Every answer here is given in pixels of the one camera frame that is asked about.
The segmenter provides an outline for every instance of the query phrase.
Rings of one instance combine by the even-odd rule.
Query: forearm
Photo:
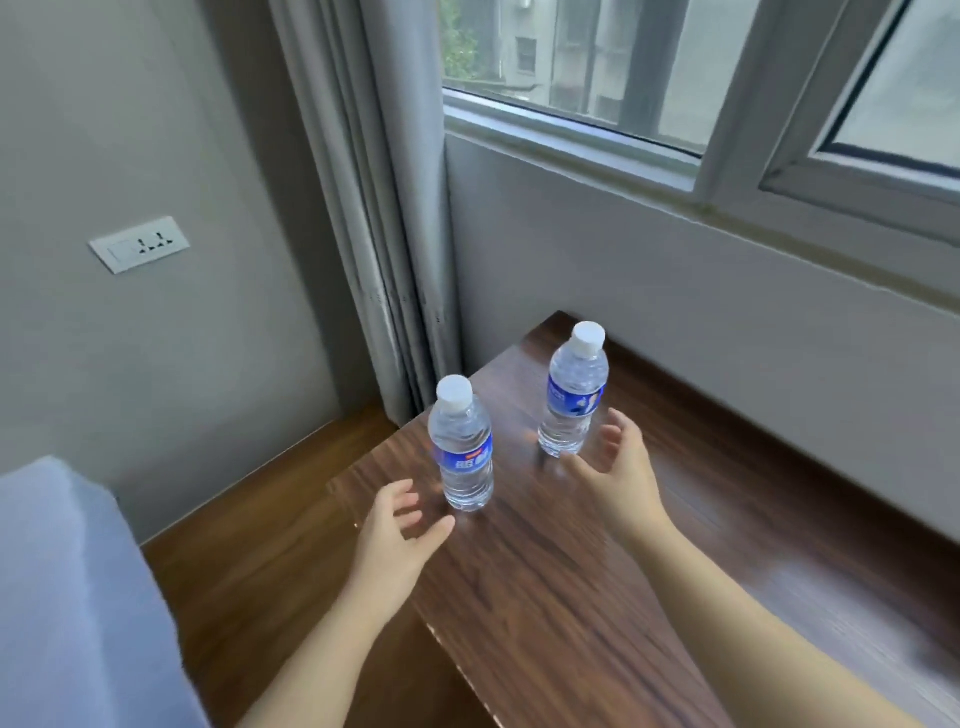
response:
[[[764,609],[669,521],[627,546],[738,728],[920,725]]]
[[[382,629],[368,599],[344,589],[283,666],[241,728],[340,728],[360,669]]]

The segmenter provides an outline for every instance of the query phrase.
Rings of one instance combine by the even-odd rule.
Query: gray wall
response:
[[[456,136],[466,357],[557,309],[960,541],[960,320]]]
[[[0,0],[0,99],[0,472],[143,538],[374,396],[266,0]],[[190,251],[86,246],[168,214]]]

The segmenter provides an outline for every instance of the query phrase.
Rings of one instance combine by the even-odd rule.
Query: switch plate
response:
[[[124,273],[189,247],[172,217],[90,241],[90,248],[113,273]]]

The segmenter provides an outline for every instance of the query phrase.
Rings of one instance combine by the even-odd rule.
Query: gray fabric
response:
[[[271,8],[384,406],[402,425],[462,369],[436,5]]]
[[[113,497],[54,458],[0,477],[0,725],[206,728]]]

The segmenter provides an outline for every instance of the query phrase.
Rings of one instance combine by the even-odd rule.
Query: wooden tabletop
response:
[[[730,726],[642,572],[538,447],[546,367],[575,323],[555,314],[472,377],[493,421],[493,498],[458,514],[414,604],[504,728]],[[607,406],[636,420],[682,532],[924,724],[960,725],[960,548],[614,342],[606,350],[593,428]],[[588,461],[596,445],[591,432]],[[332,486],[360,522],[376,490],[404,477],[425,522],[448,512],[425,414]]]

